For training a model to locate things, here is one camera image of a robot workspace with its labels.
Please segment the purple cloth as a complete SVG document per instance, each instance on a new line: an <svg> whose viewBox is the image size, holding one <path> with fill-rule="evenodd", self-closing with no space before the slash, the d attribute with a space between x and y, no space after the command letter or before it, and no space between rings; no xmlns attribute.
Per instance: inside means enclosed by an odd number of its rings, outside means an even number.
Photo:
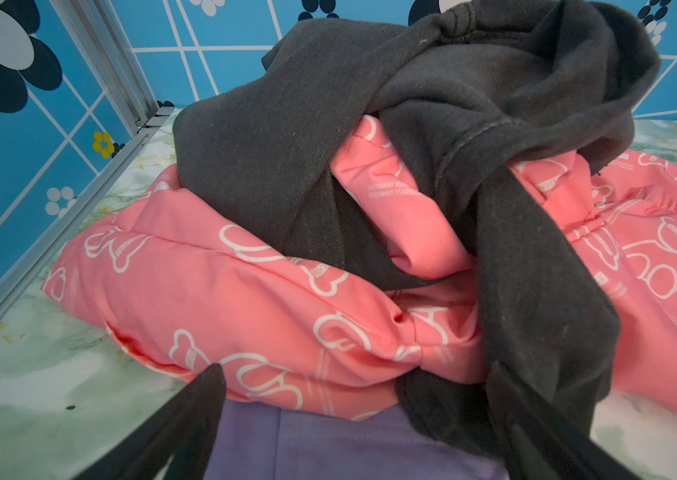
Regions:
<svg viewBox="0 0 677 480"><path fill-rule="evenodd" d="M397 406L352 422L228 401L208 479L504 479L497 462L417 433Z"/></svg>

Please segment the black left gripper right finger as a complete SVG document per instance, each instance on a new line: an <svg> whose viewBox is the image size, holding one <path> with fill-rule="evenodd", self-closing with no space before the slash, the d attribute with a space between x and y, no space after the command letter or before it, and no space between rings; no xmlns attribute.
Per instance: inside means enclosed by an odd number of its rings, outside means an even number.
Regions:
<svg viewBox="0 0 677 480"><path fill-rule="evenodd" d="M638 480L499 362L486 393L511 479Z"/></svg>

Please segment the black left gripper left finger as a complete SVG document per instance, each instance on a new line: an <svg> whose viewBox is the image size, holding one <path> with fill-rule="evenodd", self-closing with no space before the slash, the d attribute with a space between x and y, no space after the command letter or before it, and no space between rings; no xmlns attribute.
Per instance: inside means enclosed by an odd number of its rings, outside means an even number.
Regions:
<svg viewBox="0 0 677 480"><path fill-rule="evenodd" d="M78 479L202 479L226 399L222 368L212 365Z"/></svg>

